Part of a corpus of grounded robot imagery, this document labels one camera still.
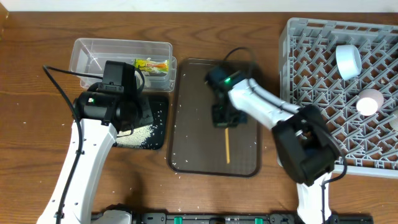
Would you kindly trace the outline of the wooden chopstick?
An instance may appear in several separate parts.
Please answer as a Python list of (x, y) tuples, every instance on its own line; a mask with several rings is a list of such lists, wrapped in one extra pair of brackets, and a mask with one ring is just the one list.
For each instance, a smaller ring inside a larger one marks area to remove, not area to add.
[(229, 148), (229, 129), (224, 130), (225, 149), (226, 149), (226, 163), (230, 164), (230, 148)]

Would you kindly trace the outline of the yellow snack wrapper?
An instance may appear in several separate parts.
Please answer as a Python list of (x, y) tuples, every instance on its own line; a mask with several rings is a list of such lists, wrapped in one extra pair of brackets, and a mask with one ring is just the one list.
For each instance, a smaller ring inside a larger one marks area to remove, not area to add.
[(143, 72), (148, 73), (168, 73), (169, 60), (152, 61), (147, 59), (135, 59), (134, 66)]

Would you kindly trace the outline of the light blue bowl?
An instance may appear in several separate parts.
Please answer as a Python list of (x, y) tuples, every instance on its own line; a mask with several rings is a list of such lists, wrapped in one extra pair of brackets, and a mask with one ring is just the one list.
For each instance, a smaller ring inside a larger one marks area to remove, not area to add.
[(361, 73), (361, 57), (355, 45), (338, 45), (335, 56), (338, 71), (343, 80), (357, 77)]

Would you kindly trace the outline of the white cup pink inside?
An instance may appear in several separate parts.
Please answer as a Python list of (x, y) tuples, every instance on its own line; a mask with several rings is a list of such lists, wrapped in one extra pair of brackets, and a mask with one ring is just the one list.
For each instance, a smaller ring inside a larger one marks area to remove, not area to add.
[(356, 103), (357, 111), (363, 116), (375, 114), (383, 105), (384, 97), (382, 93), (375, 89), (365, 89), (359, 93)]

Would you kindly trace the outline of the white cup green inside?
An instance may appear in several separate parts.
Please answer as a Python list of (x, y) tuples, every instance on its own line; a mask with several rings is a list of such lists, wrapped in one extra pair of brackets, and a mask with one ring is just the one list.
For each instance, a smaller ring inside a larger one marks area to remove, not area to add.
[(392, 114), (395, 118), (391, 120), (389, 124), (393, 130), (398, 131), (398, 110), (395, 110)]

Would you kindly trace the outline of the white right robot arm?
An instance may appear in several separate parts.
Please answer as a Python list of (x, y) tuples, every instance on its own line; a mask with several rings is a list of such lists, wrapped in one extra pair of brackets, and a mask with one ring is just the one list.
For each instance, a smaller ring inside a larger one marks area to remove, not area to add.
[(271, 130), (281, 166), (296, 182), (297, 213), (304, 223), (326, 223), (331, 217), (328, 185), (340, 156), (319, 109), (290, 104), (263, 89), (243, 72), (217, 66), (205, 76), (215, 94), (211, 116), (216, 128), (235, 128), (251, 116)]

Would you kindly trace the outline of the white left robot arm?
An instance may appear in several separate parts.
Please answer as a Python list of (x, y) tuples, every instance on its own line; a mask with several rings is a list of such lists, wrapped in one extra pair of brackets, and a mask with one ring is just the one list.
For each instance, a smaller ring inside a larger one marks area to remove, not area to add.
[(50, 72), (74, 122), (70, 145), (55, 189), (38, 223), (92, 223), (91, 212), (104, 162), (121, 131), (153, 123), (142, 71), (132, 64), (108, 60), (98, 82), (71, 101)]

